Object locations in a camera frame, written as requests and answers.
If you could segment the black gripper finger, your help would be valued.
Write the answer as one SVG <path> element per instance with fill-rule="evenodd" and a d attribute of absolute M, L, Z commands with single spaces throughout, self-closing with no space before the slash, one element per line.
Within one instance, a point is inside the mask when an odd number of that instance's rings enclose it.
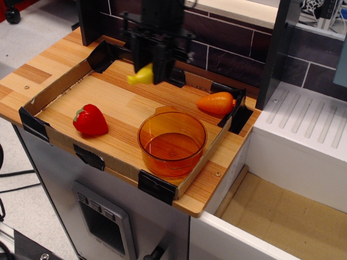
<path fill-rule="evenodd" d="M 131 52 L 135 72 L 153 63 L 153 39 L 150 37 L 132 36 Z"/>
<path fill-rule="evenodd" d="M 170 78 L 175 59 L 172 50 L 163 43 L 157 43 L 153 49 L 153 83 L 155 85 Z"/>

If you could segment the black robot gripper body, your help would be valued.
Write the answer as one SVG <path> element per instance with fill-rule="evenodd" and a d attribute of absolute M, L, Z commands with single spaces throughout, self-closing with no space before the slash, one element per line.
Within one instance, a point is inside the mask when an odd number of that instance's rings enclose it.
<path fill-rule="evenodd" d="M 131 37 L 142 36 L 153 39 L 153 49 L 163 43 L 172 50 L 175 60 L 190 62 L 193 53 L 191 41 L 195 35 L 183 28 L 184 11 L 195 7 L 185 1 L 141 1 L 140 14 L 123 11 L 121 34 L 131 49 Z"/>

